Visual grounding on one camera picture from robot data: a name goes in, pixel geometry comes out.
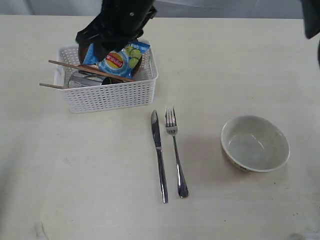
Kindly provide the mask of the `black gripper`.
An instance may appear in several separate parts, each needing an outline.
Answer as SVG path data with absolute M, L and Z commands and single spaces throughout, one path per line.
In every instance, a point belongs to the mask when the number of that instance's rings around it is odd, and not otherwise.
M 97 22 L 79 31 L 79 46 L 94 46 L 94 56 L 101 62 L 110 52 L 119 52 L 129 42 L 144 34 L 144 27 L 157 13 L 153 0 L 104 0 Z

